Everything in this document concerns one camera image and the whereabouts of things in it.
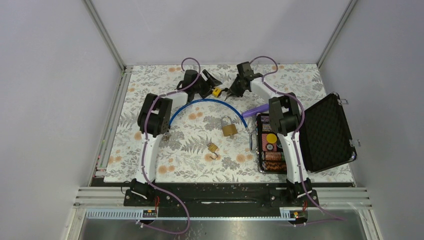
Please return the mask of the yellow padlock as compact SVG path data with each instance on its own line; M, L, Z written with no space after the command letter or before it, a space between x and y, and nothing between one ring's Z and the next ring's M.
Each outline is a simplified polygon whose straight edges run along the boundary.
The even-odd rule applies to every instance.
M212 92L211 92L211 95L214 96L215 98L220 98L221 95L223 93L227 93L228 90L229 90L228 88L214 87Z

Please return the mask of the large brass padlock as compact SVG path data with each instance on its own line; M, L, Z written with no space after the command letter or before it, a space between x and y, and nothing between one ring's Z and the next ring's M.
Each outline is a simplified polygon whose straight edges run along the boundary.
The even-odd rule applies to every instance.
M233 137L238 133L236 125L229 116L223 116L221 118L221 130L224 137Z

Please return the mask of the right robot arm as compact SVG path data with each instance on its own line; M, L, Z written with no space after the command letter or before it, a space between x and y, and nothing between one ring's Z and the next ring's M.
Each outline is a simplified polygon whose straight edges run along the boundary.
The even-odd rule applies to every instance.
M245 91L249 91L268 101L270 126L282 144L286 162L287 201L293 206L306 200L316 204L300 147L304 107L293 93L280 92L266 83L265 76L255 73L250 62L239 63L236 68L237 76L229 87L229 95L242 97Z

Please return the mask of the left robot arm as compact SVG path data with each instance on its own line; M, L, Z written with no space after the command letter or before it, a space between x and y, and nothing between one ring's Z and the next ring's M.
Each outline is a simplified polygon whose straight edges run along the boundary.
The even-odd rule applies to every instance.
M212 76L207 70L199 73L189 69L184 73L175 90L160 95L148 93L138 115L137 125L141 132L141 152L139 166L135 179L131 184L138 190L136 199L144 206L152 204L155 192L150 183L156 177L156 160L159 145L164 135L169 131L171 111L193 101L196 94L205 99L213 93L222 82Z

